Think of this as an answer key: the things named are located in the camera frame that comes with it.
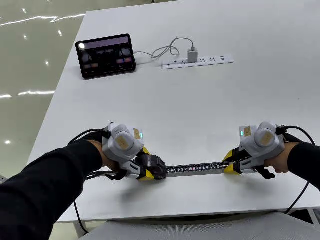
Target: person's right hand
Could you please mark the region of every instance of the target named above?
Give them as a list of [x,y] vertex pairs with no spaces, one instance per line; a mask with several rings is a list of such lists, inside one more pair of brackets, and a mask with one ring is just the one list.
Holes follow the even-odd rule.
[[267,159],[264,161],[265,167],[273,167],[277,174],[287,173],[288,169],[288,157],[291,150],[299,144],[298,142],[288,142],[284,144],[284,151],[278,156]]

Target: power outlet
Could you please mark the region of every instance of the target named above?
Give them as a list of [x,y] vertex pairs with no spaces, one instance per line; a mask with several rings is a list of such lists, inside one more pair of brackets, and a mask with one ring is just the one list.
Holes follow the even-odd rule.
[[230,54],[219,55],[219,56],[201,56],[198,57],[197,62],[188,63],[187,58],[178,59],[174,61],[168,61],[162,63],[162,69],[179,69],[197,66],[207,66],[215,64],[230,64],[234,63],[234,58]]

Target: power adapter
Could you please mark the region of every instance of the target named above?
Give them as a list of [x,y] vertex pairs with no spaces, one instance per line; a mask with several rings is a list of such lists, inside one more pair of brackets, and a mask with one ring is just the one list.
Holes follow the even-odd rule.
[[198,50],[192,46],[190,50],[188,50],[188,63],[196,63],[198,61]]

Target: hand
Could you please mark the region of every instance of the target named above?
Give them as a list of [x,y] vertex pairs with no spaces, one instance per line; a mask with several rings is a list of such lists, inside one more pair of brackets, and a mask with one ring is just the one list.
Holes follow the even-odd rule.
[[98,149],[101,158],[102,158],[102,167],[108,167],[112,171],[117,172],[119,170],[119,164],[115,161],[112,161],[106,157],[104,152],[102,151],[102,144],[95,140],[87,140],[88,142],[92,143],[96,149]]
[[287,173],[288,169],[288,157],[291,150],[299,144],[298,142],[288,142],[284,144],[284,151],[278,156],[267,159],[264,161],[265,167],[273,167],[277,174]]

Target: white cable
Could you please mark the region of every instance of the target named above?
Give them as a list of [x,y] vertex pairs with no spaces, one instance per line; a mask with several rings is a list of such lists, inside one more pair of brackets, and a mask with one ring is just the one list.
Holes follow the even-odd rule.
[[[190,38],[187,38],[187,37],[176,37],[175,39],[172,40],[172,42],[168,45],[168,46],[163,46],[163,47],[160,47],[158,49],[156,49],[153,53],[148,53],[148,52],[145,52],[145,51],[135,51],[133,54],[138,54],[138,53],[141,53],[141,54],[147,54],[149,56],[151,56],[151,59],[159,59],[161,58],[164,54],[166,54],[168,51],[170,51],[170,54],[173,55],[173,56],[179,56],[180,55],[180,52],[179,50],[173,46],[173,44],[175,43],[176,40],[178,39],[186,39],[186,40],[189,40],[191,43],[192,43],[192,48],[191,49],[194,49],[195,48],[195,45],[194,45],[194,42],[190,39]],[[160,51],[160,50],[163,50],[162,52],[160,52],[158,55],[155,55],[156,52]]]

